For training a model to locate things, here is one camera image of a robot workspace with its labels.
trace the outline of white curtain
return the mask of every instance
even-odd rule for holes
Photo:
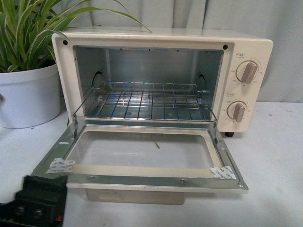
[[[129,13],[147,27],[188,27],[202,28],[206,0],[120,0]],[[57,10],[79,2],[64,0]],[[125,12],[123,7],[113,0],[92,0],[81,6],[95,6]],[[108,11],[85,13],[73,21],[71,26],[139,26],[126,17],[117,16]]]
[[[65,9],[79,0],[65,0]],[[229,29],[273,40],[274,49],[258,101],[303,102],[303,0],[121,0],[134,17],[149,27]],[[86,6],[124,11],[112,0]],[[115,14],[86,13],[72,26],[139,26]]]

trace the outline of control knob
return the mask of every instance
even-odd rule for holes
[[[250,84],[255,78],[258,71],[258,66],[253,61],[245,61],[240,64],[236,70],[238,80]]]
[[[227,108],[227,114],[230,118],[235,119],[236,122],[241,122],[246,108],[243,102],[234,102]]]

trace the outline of oven rack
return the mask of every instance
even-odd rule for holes
[[[216,117],[195,84],[102,81],[74,116],[112,120],[213,122]]]

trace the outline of timer dial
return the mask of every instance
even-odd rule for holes
[[[250,84],[256,77],[258,66],[253,61],[245,61],[240,64],[236,70],[238,80]]]
[[[241,122],[247,106],[243,102],[234,102],[227,108],[227,114],[230,118],[235,119],[236,122]]]

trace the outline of table surface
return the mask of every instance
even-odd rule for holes
[[[26,129],[0,127],[0,202],[9,202],[66,129],[67,113]],[[248,194],[186,194],[184,205],[91,202],[69,189],[64,226],[303,226],[303,103],[257,103],[248,130],[224,140]]]

